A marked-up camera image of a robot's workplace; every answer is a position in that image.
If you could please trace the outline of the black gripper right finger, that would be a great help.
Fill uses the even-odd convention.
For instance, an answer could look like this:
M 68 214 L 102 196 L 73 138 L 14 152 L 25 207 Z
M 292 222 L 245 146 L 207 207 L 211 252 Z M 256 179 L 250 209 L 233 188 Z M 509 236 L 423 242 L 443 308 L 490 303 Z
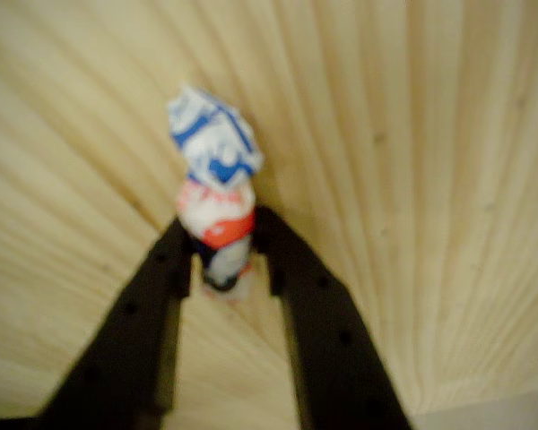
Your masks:
M 268 207 L 256 207 L 254 244 L 282 305 L 300 428 L 410 428 L 347 287 Z

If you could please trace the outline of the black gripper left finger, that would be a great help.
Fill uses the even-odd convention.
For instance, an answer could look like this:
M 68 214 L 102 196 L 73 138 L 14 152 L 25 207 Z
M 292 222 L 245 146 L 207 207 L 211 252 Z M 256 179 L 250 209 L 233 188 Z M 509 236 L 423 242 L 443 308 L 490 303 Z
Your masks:
M 174 220 L 119 294 L 36 429 L 159 429 L 173 406 L 190 240 Z

